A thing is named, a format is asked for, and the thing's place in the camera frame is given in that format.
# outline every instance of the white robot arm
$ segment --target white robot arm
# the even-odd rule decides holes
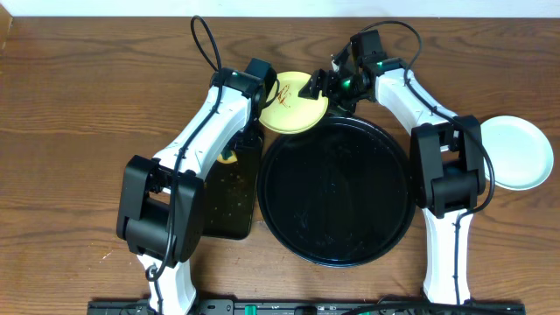
[[[151,160],[134,156],[124,172],[117,235],[137,254],[146,274],[154,266],[161,268],[167,254],[169,224],[174,226],[171,263],[158,280],[150,282],[150,308],[165,315],[187,314],[196,298],[188,259],[204,223],[200,197],[203,182],[232,138],[246,131],[260,115],[276,81],[270,64],[258,59],[252,59],[245,72],[223,68],[217,74],[201,109],[178,137]],[[185,146],[178,165],[172,222],[169,207],[150,198],[150,193],[171,192],[173,169],[179,150]]]
[[[160,159],[162,166],[173,168],[179,152],[186,139],[212,110],[216,103],[218,88],[213,86],[208,91],[202,108],[189,122],[185,129],[165,149],[158,152],[154,158]],[[248,124],[251,113],[251,100],[242,92],[231,87],[223,87],[220,106],[205,124],[199,134],[192,140],[185,158],[179,167],[179,172],[194,171],[200,179],[206,179],[210,168],[229,140]],[[152,265],[161,266],[161,260],[149,255],[138,255],[140,263],[147,270]],[[196,298],[196,290],[191,282],[190,264],[178,262],[174,268],[167,267],[158,280],[161,296],[164,297],[163,314],[187,314]],[[150,307],[158,309],[158,294],[155,283],[150,282]]]
[[[316,99],[322,92],[338,109],[350,113],[359,100],[379,102],[407,130],[412,186],[428,231],[424,293],[434,303],[463,304],[470,299],[466,251],[472,216],[462,217],[458,229],[457,270],[455,225],[466,209],[476,207],[477,196],[485,189],[483,157],[474,140],[465,136],[466,130],[480,136],[480,124],[472,116],[458,117],[441,106],[411,70],[406,73],[401,59],[388,59],[377,30],[362,31],[350,43],[333,56],[333,70],[315,71],[299,96]],[[353,65],[347,64],[350,53]],[[444,163],[444,151],[458,151],[458,159]]]
[[[382,106],[391,111],[399,123],[410,134],[411,130],[425,123],[437,125],[448,123],[444,118],[431,113],[404,84],[404,69],[387,71],[375,81],[375,98]],[[454,117],[455,113],[444,108],[418,83],[412,71],[408,78],[414,89],[433,107],[446,116]],[[433,303],[456,304],[454,283],[454,253],[455,253],[455,223],[457,217],[466,209],[446,213],[443,219],[438,219],[428,208],[422,209],[426,221],[428,238],[428,270],[423,282],[423,291]],[[459,300],[464,302],[471,298],[466,282],[467,236],[472,215],[467,215],[461,221],[458,238],[458,294]]]

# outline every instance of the red scribble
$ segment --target red scribble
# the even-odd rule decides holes
[[[286,86],[282,87],[280,92],[278,92],[278,101],[280,102],[280,104],[282,104],[286,108],[290,107],[290,106],[288,106],[288,104],[286,104],[284,102],[287,97],[291,96],[291,93],[289,91],[290,91],[290,84],[286,84]]]

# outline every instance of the round black tray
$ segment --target round black tray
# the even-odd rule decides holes
[[[257,182],[272,234],[331,267],[368,263],[403,238],[414,216],[410,166],[383,129],[328,117],[269,148]]]

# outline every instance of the yellow object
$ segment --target yellow object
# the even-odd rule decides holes
[[[221,155],[218,156],[218,162],[222,163],[222,164],[232,164],[237,162],[237,156],[235,155],[234,151],[230,151],[231,152],[231,156],[228,157],[227,159],[224,159],[224,157]]]
[[[328,99],[319,95],[317,100],[298,97],[299,90],[311,76],[307,73],[285,72],[277,76],[280,81],[278,97],[262,110],[259,121],[268,129],[282,134],[306,131],[319,122],[326,112]],[[274,98],[277,84],[270,90],[268,101]]]

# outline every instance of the wooden table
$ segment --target wooden table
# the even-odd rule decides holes
[[[224,65],[251,57],[278,72],[328,68],[372,19],[209,18]],[[530,120],[560,152],[560,20],[407,19],[423,35],[416,66],[440,102],[481,121]],[[142,266],[116,237],[123,168],[150,157],[206,98],[211,68],[188,18],[17,18],[1,68],[0,313],[83,314],[94,298],[149,293]],[[415,38],[382,29],[391,56],[410,58]],[[357,115],[408,149],[397,120],[363,102]],[[267,133],[267,145],[274,138]],[[469,237],[477,299],[521,300],[530,314],[560,312],[560,171],[527,192],[498,188]],[[243,241],[205,238],[192,259],[207,295],[375,301],[419,296],[426,269],[420,211],[381,259],[351,269],[306,262],[267,229],[258,205]]]

